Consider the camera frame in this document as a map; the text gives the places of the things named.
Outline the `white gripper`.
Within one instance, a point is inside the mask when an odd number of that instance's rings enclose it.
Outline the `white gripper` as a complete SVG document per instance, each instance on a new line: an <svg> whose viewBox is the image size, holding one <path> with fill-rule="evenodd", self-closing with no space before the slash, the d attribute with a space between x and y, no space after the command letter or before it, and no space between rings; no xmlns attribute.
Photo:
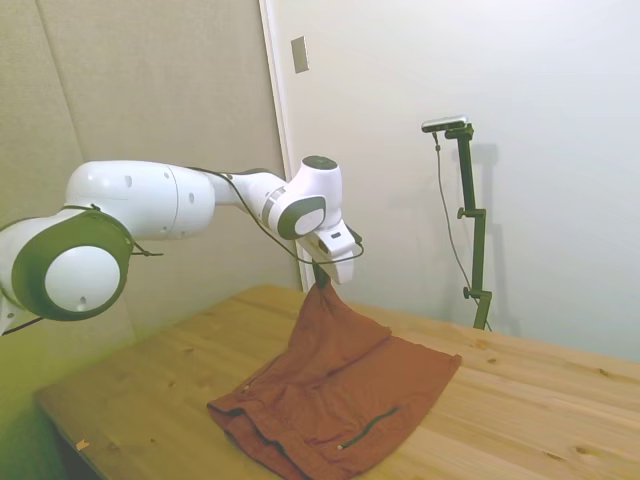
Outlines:
<svg viewBox="0 0 640 480"><path fill-rule="evenodd" d="M322 290L331 279L344 284L353 279L355 260L363 254L362 237L352 230L318 230L298 240L311 257L315 286Z"/></svg>

